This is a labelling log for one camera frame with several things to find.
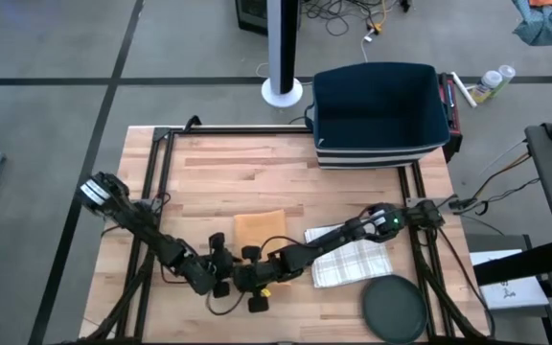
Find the white bottle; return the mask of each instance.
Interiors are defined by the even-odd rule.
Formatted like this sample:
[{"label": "white bottle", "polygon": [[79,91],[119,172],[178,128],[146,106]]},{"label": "white bottle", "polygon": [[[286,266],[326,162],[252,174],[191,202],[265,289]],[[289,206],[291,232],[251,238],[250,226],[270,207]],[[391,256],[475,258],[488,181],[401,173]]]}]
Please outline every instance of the white bottle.
[{"label": "white bottle", "polygon": [[495,97],[497,93],[506,86],[514,77],[517,71],[509,65],[501,65],[497,69],[497,72],[499,72],[500,75],[502,75],[502,82],[495,88],[494,92],[491,93],[491,96],[489,98]]},{"label": "white bottle", "polygon": [[471,91],[471,97],[481,104],[491,96],[492,91],[502,82],[502,75],[496,71],[489,71],[485,73],[476,84],[475,88]]}]

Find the floor stripe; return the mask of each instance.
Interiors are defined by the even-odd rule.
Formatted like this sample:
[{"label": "floor stripe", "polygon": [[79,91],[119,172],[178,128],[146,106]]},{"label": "floor stripe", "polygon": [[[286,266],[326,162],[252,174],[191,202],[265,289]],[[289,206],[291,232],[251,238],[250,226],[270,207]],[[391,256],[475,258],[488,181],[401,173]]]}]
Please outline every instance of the floor stripe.
[{"label": "floor stripe", "polygon": [[[114,70],[112,71],[112,79],[114,80],[118,79],[123,74],[125,62],[127,61],[127,56],[129,54],[129,49],[131,47],[131,42],[133,40],[133,35],[135,34],[135,29],[137,28],[142,8],[144,8],[144,0],[136,0],[135,5],[133,6],[133,11],[131,12],[131,17],[126,27],[125,37],[123,38],[121,49],[119,50],[116,63],[114,64]],[[99,115],[97,116],[97,120],[93,126],[91,139],[89,141],[86,154],[84,155],[84,161],[82,163],[82,168],[80,169],[77,186],[84,182],[84,180],[91,174],[93,167],[95,166],[95,159],[97,158],[100,142],[102,141],[107,117],[109,115],[110,108],[112,107],[112,103],[114,102],[114,96],[116,95],[116,88],[117,85],[115,83],[111,83],[105,91],[102,106],[100,107]],[[55,255],[53,266],[46,283],[46,288],[44,289],[44,294],[42,295],[42,300],[39,304],[39,309],[37,310],[34,327],[29,338],[30,345],[41,345],[43,343],[44,336],[46,335],[53,306],[57,300],[58,288],[61,278],[63,277],[65,263],[67,262],[69,250],[74,239],[74,233],[76,232],[76,225],[78,224],[78,219],[81,214],[81,208],[81,202],[73,198],[69,207],[69,212],[67,213],[67,218],[65,219],[65,224],[63,225],[60,240],[58,242],[57,254]]]},{"label": "floor stripe", "polygon": [[[297,77],[300,82],[311,82],[313,77]],[[480,77],[459,77],[461,82],[474,84]],[[0,86],[219,86],[259,85],[260,77],[155,77],[155,78],[0,78]],[[512,84],[552,84],[552,76],[520,76]]]}]

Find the wooden table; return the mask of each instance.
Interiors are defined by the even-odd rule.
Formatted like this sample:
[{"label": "wooden table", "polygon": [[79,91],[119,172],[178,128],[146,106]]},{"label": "wooden table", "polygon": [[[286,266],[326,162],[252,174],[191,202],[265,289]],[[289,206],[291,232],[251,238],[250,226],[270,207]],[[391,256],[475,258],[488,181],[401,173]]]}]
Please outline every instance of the wooden table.
[{"label": "wooden table", "polygon": [[[141,194],[152,130],[151,126],[133,126],[127,132],[118,175],[133,198]],[[426,156],[421,168],[429,197],[452,194],[447,165],[439,150]],[[408,179],[410,190],[414,191],[410,171]],[[153,195],[157,180],[155,177]],[[199,253],[207,253],[208,237],[216,232],[223,232],[229,242],[234,239],[233,216],[237,214],[284,209],[288,235],[302,241],[305,229],[354,217],[367,204],[403,204],[397,169],[320,170],[312,138],[305,134],[177,137],[168,192],[172,200],[165,206],[161,231],[186,240]],[[460,219],[453,215],[444,217],[444,230],[474,280]],[[92,332],[121,295],[131,240],[125,230],[103,237],[81,335]],[[386,246],[394,273],[416,284],[407,229]],[[438,248],[448,294],[473,325],[486,334],[482,306],[441,238]],[[165,284],[157,267],[144,334],[147,342],[380,341],[368,332],[360,317],[359,296],[365,282],[317,289],[307,270],[290,286],[270,286],[272,296],[267,312],[249,313],[245,297],[232,313],[214,316],[204,307],[205,296],[194,294],[184,285]],[[238,293],[232,288],[230,296],[213,299],[213,308],[228,309],[237,298]],[[437,334],[444,334],[435,296],[432,310]],[[132,314],[128,334],[132,333],[134,320]]]}]

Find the table leg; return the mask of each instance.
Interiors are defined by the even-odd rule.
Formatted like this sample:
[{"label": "table leg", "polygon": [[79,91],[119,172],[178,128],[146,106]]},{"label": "table leg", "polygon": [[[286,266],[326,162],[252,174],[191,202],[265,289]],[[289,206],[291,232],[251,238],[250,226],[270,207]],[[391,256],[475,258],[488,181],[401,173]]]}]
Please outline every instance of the table leg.
[{"label": "table leg", "polygon": [[474,266],[480,286],[552,272],[552,242]]}]

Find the blue cloth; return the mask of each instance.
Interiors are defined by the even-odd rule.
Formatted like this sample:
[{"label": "blue cloth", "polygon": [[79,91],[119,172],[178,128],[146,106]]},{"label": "blue cloth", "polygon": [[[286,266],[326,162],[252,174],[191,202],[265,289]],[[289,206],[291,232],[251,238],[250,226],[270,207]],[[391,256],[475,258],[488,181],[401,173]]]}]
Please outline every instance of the blue cloth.
[{"label": "blue cloth", "polygon": [[531,46],[552,45],[552,6],[530,7],[529,0],[513,0],[523,16],[513,34]]}]

